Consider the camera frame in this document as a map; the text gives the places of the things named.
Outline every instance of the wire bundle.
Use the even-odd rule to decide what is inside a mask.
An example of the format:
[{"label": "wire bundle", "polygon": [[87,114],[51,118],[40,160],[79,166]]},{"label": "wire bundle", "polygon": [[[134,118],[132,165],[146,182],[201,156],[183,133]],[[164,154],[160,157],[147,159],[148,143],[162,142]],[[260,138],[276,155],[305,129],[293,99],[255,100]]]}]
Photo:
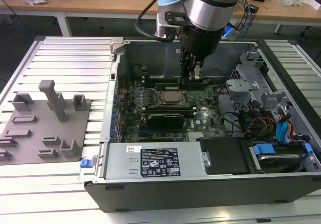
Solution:
[{"label": "wire bundle", "polygon": [[249,30],[250,26],[252,25],[252,22],[253,22],[256,14],[251,13],[250,6],[249,6],[247,0],[238,0],[238,3],[240,3],[241,6],[243,7],[244,14],[243,14],[241,21],[236,26],[236,29],[238,31],[244,31],[242,34],[242,37],[241,37],[241,39],[243,39],[244,36],[246,35],[247,31]]},{"label": "wire bundle", "polygon": [[[279,114],[280,119],[284,117],[284,114]],[[290,137],[291,141],[294,141],[294,125],[290,122],[290,120],[285,121],[290,129]]]},{"label": "wire bundle", "polygon": [[[263,128],[260,131],[260,133],[258,134],[254,134],[250,129],[252,128],[253,124],[257,121],[261,121],[263,124]],[[274,127],[276,126],[276,122],[274,121],[274,119],[269,118],[269,117],[263,117],[263,116],[259,116],[256,117],[249,125],[249,127],[247,128],[247,131],[244,132],[243,137],[246,137],[246,135],[251,134],[254,135],[255,138],[252,139],[252,141],[258,141],[260,139],[260,137],[266,137],[269,136],[270,134],[273,133],[274,131]]]}]

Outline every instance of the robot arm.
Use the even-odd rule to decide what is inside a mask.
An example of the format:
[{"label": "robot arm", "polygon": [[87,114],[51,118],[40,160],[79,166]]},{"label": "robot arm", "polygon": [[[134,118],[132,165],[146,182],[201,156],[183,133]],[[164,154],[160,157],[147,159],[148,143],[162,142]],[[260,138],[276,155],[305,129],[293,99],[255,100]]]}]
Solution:
[{"label": "robot arm", "polygon": [[237,0],[190,0],[187,15],[190,21],[181,32],[180,87],[187,81],[203,81],[200,68],[213,53],[229,23]]}]

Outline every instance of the blue latch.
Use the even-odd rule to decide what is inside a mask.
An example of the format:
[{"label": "blue latch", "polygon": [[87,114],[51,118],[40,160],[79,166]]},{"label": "blue latch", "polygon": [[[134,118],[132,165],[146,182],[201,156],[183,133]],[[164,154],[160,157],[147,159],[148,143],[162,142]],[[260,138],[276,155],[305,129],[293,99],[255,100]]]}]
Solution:
[{"label": "blue latch", "polygon": [[311,147],[311,145],[309,144],[309,143],[305,143],[305,149],[306,149],[306,151],[308,152],[308,153],[311,153],[311,152],[313,152],[313,149],[312,149],[312,147]]},{"label": "blue latch", "polygon": [[283,145],[288,145],[288,142],[285,140],[287,130],[289,125],[287,122],[279,121],[276,126],[276,139],[279,140]]},{"label": "blue latch", "polygon": [[80,161],[80,168],[92,168],[97,163],[97,155],[85,156]]},{"label": "blue latch", "polygon": [[255,155],[275,154],[275,150],[272,144],[268,143],[256,144],[255,146],[253,146],[253,150]]},{"label": "blue latch", "polygon": [[92,168],[93,160],[91,159],[82,159],[80,161],[80,168]]}]

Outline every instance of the black plastic cover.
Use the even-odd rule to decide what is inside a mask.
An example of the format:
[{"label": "black plastic cover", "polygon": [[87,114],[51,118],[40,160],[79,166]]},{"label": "black plastic cover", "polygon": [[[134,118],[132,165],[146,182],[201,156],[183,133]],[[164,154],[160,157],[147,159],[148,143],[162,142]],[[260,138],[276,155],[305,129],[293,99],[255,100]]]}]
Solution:
[{"label": "black plastic cover", "polygon": [[246,158],[247,148],[241,146],[239,138],[214,137],[201,138],[202,152],[207,152],[211,167],[206,173],[213,174],[250,174],[253,172],[253,163]]}]

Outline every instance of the table leg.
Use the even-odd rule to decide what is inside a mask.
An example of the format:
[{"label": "table leg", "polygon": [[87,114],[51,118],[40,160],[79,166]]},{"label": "table leg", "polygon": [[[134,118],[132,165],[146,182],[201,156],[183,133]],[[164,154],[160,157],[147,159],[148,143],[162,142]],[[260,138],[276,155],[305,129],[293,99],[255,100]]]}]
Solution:
[{"label": "table leg", "polygon": [[280,34],[280,31],[282,30],[284,25],[277,25],[275,30],[274,30],[274,33],[275,34]]},{"label": "table leg", "polygon": [[57,15],[57,20],[58,20],[58,23],[59,23],[59,27],[60,27],[60,30],[61,30],[61,33],[63,35],[63,37],[72,37],[72,33],[71,33],[71,30],[70,30],[70,25],[69,25],[69,22],[68,22],[68,19],[65,15],[64,12],[59,12]]}]

